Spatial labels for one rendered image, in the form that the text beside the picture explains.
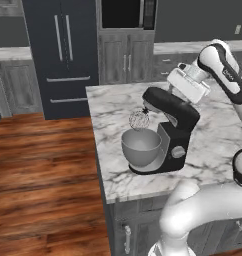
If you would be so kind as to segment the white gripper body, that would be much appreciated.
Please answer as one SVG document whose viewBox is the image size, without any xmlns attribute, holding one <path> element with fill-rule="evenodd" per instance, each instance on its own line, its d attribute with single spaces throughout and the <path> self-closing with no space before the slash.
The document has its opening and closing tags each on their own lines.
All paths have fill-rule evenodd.
<svg viewBox="0 0 242 256">
<path fill-rule="evenodd" d="M 179 68 L 170 72 L 167 81 L 193 104 L 197 104 L 210 93 L 210 87 L 205 82 L 198 83 L 194 81 Z"/>
</svg>

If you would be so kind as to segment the black stand mixer base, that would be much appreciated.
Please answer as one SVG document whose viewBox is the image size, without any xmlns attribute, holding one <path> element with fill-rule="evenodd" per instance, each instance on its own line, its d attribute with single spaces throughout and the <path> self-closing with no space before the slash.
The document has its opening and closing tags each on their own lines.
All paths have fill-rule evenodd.
<svg viewBox="0 0 242 256">
<path fill-rule="evenodd" d="M 145 167 L 130 164 L 129 168 L 132 172 L 138 175 L 152 175 L 178 171 L 184 167 L 191 134 L 175 128 L 170 122 L 159 123 L 157 133 L 162 138 L 162 143 L 156 159 Z M 176 146 L 185 149 L 186 154 L 183 157 L 172 157 L 171 151 Z"/>
</svg>

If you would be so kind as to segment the grey mixer knob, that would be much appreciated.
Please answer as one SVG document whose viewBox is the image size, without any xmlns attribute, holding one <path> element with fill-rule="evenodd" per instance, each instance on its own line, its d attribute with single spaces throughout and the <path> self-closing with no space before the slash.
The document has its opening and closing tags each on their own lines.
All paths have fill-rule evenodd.
<svg viewBox="0 0 242 256">
<path fill-rule="evenodd" d="M 186 154 L 185 149 L 182 146 L 176 146 L 172 149 L 171 155 L 173 158 L 180 158 Z"/>
</svg>

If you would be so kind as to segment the grey base cupboard run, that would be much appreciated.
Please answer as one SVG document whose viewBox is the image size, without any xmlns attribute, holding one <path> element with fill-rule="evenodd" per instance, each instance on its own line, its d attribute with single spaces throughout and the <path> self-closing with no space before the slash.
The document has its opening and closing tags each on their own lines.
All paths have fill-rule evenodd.
<svg viewBox="0 0 242 256">
<path fill-rule="evenodd" d="M 239 64 L 239 74 L 242 76 L 242 51 L 233 52 Z M 165 81 L 169 73 L 179 64 L 191 64 L 197 57 L 196 53 L 160 54 L 153 58 L 152 80 Z"/>
<path fill-rule="evenodd" d="M 0 61 L 1 117 L 41 111 L 42 103 L 33 61 Z"/>
</svg>

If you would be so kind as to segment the grey mixing bowl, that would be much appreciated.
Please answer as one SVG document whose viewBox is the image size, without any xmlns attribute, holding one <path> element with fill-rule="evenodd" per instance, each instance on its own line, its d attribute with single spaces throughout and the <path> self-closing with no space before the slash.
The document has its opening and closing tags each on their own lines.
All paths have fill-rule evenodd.
<svg viewBox="0 0 242 256">
<path fill-rule="evenodd" d="M 160 135 L 150 129 L 129 129 L 121 136 L 124 157 L 137 167 L 144 167 L 153 162 L 160 151 L 161 143 Z"/>
</svg>

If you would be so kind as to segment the grey tall cupboard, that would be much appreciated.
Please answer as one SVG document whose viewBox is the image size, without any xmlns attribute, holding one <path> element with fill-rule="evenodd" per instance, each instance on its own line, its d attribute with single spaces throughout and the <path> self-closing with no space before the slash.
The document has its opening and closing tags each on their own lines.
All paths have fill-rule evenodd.
<svg viewBox="0 0 242 256">
<path fill-rule="evenodd" d="M 154 32 L 104 29 L 98 33 L 101 85 L 147 82 L 151 78 Z"/>
</svg>

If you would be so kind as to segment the black built-in microwave oven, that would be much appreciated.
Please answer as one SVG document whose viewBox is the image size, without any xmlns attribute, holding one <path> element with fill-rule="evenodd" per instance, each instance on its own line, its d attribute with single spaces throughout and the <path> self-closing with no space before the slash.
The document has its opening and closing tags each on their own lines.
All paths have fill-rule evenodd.
<svg viewBox="0 0 242 256">
<path fill-rule="evenodd" d="M 157 0 L 100 0 L 103 29 L 153 30 Z"/>
</svg>

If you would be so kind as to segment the dark navy fridge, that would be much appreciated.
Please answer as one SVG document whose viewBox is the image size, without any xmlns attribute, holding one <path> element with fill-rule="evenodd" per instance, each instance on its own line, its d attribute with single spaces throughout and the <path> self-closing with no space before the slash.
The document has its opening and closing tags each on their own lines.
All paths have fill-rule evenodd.
<svg viewBox="0 0 242 256">
<path fill-rule="evenodd" d="M 89 114 L 99 83 L 95 0 L 22 0 L 44 117 Z"/>
</svg>

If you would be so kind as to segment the grey island drawer front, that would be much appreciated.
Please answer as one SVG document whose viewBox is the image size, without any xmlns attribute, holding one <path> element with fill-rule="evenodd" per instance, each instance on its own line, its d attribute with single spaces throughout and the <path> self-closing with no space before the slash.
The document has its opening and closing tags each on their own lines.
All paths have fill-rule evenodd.
<svg viewBox="0 0 242 256">
<path fill-rule="evenodd" d="M 116 202 L 114 206 L 114 216 L 116 219 L 131 218 L 137 215 L 138 201 Z"/>
</svg>

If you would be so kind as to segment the grey island cupboard door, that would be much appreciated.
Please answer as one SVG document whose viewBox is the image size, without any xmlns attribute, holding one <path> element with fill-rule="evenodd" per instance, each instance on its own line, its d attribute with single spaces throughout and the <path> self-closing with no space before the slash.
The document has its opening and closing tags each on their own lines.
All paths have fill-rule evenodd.
<svg viewBox="0 0 242 256">
<path fill-rule="evenodd" d="M 150 248 L 159 240 L 159 211 L 124 218 L 114 222 L 114 245 L 112 256 L 148 256 Z M 125 253 L 125 226 L 131 228 L 130 253 Z"/>
<path fill-rule="evenodd" d="M 237 221 L 242 219 L 213 221 L 193 229 L 188 245 L 197 256 L 209 256 L 242 248 L 242 231 Z"/>
</svg>

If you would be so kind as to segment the grey wall cupboard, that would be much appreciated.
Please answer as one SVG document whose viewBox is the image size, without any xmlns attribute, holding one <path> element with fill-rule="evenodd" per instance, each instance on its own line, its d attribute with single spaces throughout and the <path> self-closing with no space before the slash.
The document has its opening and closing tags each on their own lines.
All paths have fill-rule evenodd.
<svg viewBox="0 0 242 256">
<path fill-rule="evenodd" d="M 0 17 L 21 17 L 21 0 L 0 0 Z"/>
</svg>

